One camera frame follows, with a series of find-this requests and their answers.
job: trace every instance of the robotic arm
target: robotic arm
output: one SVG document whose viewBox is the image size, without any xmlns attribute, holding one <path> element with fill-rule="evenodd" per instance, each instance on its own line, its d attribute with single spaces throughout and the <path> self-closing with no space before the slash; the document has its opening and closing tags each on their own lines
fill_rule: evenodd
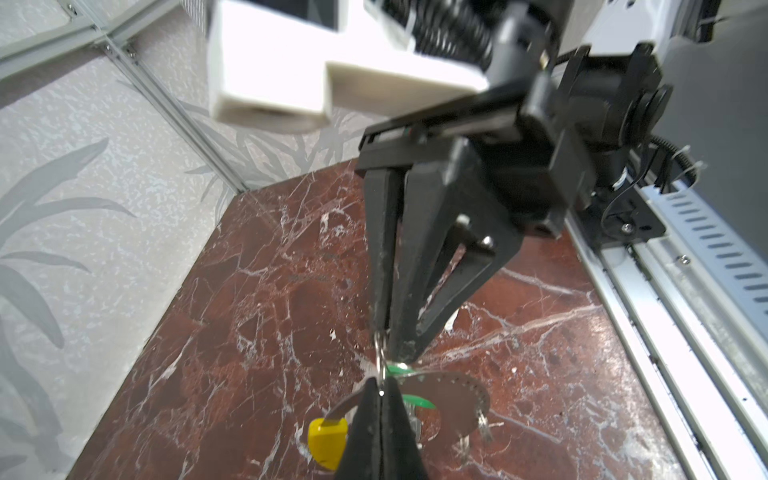
<svg viewBox="0 0 768 480">
<path fill-rule="evenodd" d="M 443 437 L 448 444 L 478 427 L 487 433 L 490 402 L 474 379 L 447 372 L 394 377 L 387 362 L 414 363 L 449 317 L 519 251 L 526 235 L 559 237 L 569 210 L 577 213 L 593 247 L 664 233 L 635 185 L 644 181 L 658 153 L 650 132 L 671 87 L 660 85 L 650 43 L 622 56 L 592 57 L 588 46 L 580 47 L 566 57 L 568 66 L 556 86 L 551 73 L 572 5 L 572 0 L 376 3 L 379 13 L 412 35 L 416 51 L 455 61 L 399 51 L 397 58 L 410 55 L 416 63 L 427 62 L 418 68 L 439 66 L 444 77 L 398 83 L 411 90 L 391 91 L 393 98 L 421 98 L 425 108 L 369 127 L 360 143 L 356 171 L 363 178 L 371 260 L 369 328 L 379 372 L 323 420 L 337 425 L 344 412 L 358 407 L 336 478 L 427 478 L 402 392 L 462 399 L 446 406 L 453 408 L 450 415 L 443 412 L 442 430 L 451 427 Z M 225 75 L 232 75 L 234 63 L 220 53 L 230 41 L 223 18 L 214 21 L 214 60 L 209 59 L 219 75 L 211 82 L 211 110 L 223 120 L 253 126 L 285 114 L 286 121 L 279 123 L 289 129 L 317 126 L 329 113 L 330 90 L 346 106 L 356 106 L 355 95 L 340 87 L 357 84 L 350 80 L 354 74 L 340 74 L 349 52 L 344 54 L 346 47 L 333 43 L 339 39 L 328 32 L 318 34 L 332 53 L 315 72 L 325 80 L 313 111 L 302 110 L 301 99 L 294 102 L 299 107 L 281 114 L 267 114 L 270 109 L 260 104 L 247 115 L 242 101 L 227 103 L 227 92 L 236 86 Z M 339 35 L 348 41 L 352 33 Z M 407 77 L 404 70 L 387 70 L 391 64 L 367 65 L 363 70 L 378 68 L 388 86 L 393 78 Z M 460 75 L 446 81 L 451 73 Z M 386 103 L 377 97 L 386 92 L 371 85 L 352 90 L 357 106 L 376 105 L 371 98 Z M 420 91 L 433 94 L 423 97 Z M 393 104 L 395 110 L 407 110 L 413 102 Z M 387 108 L 392 111 L 392 104 Z M 301 118 L 311 121 L 296 121 Z M 453 382 L 445 375 L 454 375 Z M 464 387 L 451 390 L 457 381 Z M 419 390 L 424 384 L 430 388 Z"/>
</svg>

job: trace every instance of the marble table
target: marble table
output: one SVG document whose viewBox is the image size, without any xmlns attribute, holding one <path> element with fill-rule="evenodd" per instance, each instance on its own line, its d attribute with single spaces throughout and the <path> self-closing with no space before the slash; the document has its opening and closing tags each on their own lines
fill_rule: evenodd
<svg viewBox="0 0 768 480">
<path fill-rule="evenodd" d="M 237 197 L 69 478 L 331 478 L 309 423 L 370 375 L 362 180 L 340 164 Z M 430 478 L 684 478 L 570 239 L 527 239 L 419 368 L 491 393 L 495 438 Z"/>
</svg>

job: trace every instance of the key ring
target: key ring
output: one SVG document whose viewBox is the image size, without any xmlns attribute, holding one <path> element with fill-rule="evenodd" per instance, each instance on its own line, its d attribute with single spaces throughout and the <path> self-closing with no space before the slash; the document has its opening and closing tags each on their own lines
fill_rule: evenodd
<svg viewBox="0 0 768 480">
<path fill-rule="evenodd" d="M 379 384 L 379 395 L 384 396 L 384 380 L 386 380 L 386 341 L 384 332 L 373 333 L 373 349 L 376 352 L 376 381 Z"/>
</svg>

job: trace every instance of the wallpaper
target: wallpaper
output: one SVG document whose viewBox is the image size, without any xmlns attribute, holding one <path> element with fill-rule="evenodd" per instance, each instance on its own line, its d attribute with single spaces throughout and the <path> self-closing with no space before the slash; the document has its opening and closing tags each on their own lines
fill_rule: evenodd
<svg viewBox="0 0 768 480">
<path fill-rule="evenodd" d="M 0 88 L 3 480 L 66 476 L 232 197 L 86 60 Z"/>
<path fill-rule="evenodd" d="M 205 37 L 181 7 L 143 31 L 135 48 L 250 188 L 357 157 L 363 131 L 382 119 L 337 108 L 329 127 L 305 135 L 271 134 L 212 121 L 207 110 Z"/>
<path fill-rule="evenodd" d="M 0 47 L 45 33 L 69 23 L 69 15 L 56 0 L 2 0 Z"/>
<path fill-rule="evenodd" d="M 89 2 L 102 18 L 112 20 L 138 3 L 138 0 L 89 0 Z"/>
</svg>

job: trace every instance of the gray leaf pattern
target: gray leaf pattern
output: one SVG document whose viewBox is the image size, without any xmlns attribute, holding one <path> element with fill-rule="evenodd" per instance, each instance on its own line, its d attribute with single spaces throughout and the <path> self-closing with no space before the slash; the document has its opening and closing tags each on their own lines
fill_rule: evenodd
<svg viewBox="0 0 768 480">
<path fill-rule="evenodd" d="M 51 266 L 73 266 L 74 268 L 78 268 L 80 270 L 83 270 L 84 272 L 90 273 L 91 271 L 83 265 L 80 262 L 77 262 L 75 260 L 68 259 L 67 257 L 63 257 L 62 255 L 56 255 L 54 253 L 46 253 L 46 252 L 13 252 L 9 253 L 8 255 L 3 255 L 0 257 L 0 259 L 18 259 L 18 260 L 29 260 L 30 262 L 40 263 L 42 265 L 51 265 Z"/>
<path fill-rule="evenodd" d="M 27 455 L 6 455 L 0 457 L 0 475 L 6 470 L 10 470 L 27 461 Z"/>
<path fill-rule="evenodd" d="M 118 83 L 131 90 L 139 91 L 127 82 L 118 81 Z M 193 116 L 200 130 L 226 154 L 226 158 L 246 184 L 254 187 L 265 187 L 287 180 L 294 175 L 306 174 L 317 168 L 342 161 L 345 145 L 352 141 L 357 142 L 365 130 L 365 125 L 376 120 L 374 117 L 337 108 L 333 111 L 331 125 L 316 133 L 277 135 L 255 129 L 216 124 L 210 119 L 206 108 L 181 99 L 177 101 L 187 113 Z M 356 117 L 362 118 L 364 125 L 359 125 L 360 122 L 354 125 Z M 229 140 L 222 132 L 234 133 L 235 141 Z M 186 173 L 208 173 L 196 170 Z"/>
<path fill-rule="evenodd" d="M 134 217 L 122 205 L 100 197 L 72 197 L 40 204 L 46 194 L 68 180 L 75 180 L 81 171 L 96 159 L 109 144 L 105 138 L 94 144 L 78 148 L 49 161 L 26 174 L 8 192 L 0 197 L 0 247 L 20 229 L 53 215 L 76 210 L 112 210 Z M 39 329 L 57 348 L 63 348 L 65 338 L 51 307 L 32 283 L 7 263 L 9 260 L 26 260 L 47 266 L 71 266 L 85 272 L 90 270 L 78 262 L 55 253 L 41 251 L 15 251 L 0 257 L 0 296 L 5 298 L 24 318 Z M 35 447 L 41 464 L 50 471 L 70 465 L 72 458 L 61 451 L 56 439 L 61 433 L 61 423 L 51 399 L 40 382 L 16 359 L 13 348 L 5 335 L 0 318 L 0 375 L 13 385 L 21 397 L 32 421 L 35 435 L 11 420 L 0 419 L 0 429 L 13 442 L 24 442 Z M 0 457 L 0 473 L 26 461 L 24 455 Z"/>
<path fill-rule="evenodd" d="M 214 172 L 214 169 L 211 167 L 208 167 L 207 165 L 203 165 L 202 167 L 193 168 L 192 170 L 187 170 L 184 173 L 189 175 L 198 175 L 198 174 L 212 174 Z"/>
<path fill-rule="evenodd" d="M 210 192 L 210 188 L 216 183 L 217 178 L 213 177 L 208 182 L 208 185 L 206 185 L 205 190 L 203 190 L 203 196 L 200 197 L 200 203 L 203 203 L 203 200 L 205 200 L 205 197 L 208 196 L 208 192 Z"/>
</svg>

